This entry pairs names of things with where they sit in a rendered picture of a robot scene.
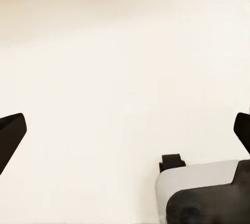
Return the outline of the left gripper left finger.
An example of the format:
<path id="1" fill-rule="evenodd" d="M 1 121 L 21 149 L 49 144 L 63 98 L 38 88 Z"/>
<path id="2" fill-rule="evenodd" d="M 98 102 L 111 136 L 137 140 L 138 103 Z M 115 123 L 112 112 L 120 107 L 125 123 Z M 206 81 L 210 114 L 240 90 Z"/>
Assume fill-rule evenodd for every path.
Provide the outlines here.
<path id="1" fill-rule="evenodd" d="M 27 132 L 27 125 L 22 113 L 0 119 L 0 174 L 15 153 Z"/>

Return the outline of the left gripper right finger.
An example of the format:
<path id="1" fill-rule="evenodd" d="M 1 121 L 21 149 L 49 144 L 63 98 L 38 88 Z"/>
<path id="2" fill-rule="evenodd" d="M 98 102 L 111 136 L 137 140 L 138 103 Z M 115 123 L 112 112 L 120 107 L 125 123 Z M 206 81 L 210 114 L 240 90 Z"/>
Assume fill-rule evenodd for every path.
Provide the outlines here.
<path id="1" fill-rule="evenodd" d="M 238 113 L 233 130 L 250 154 L 250 114 Z"/>

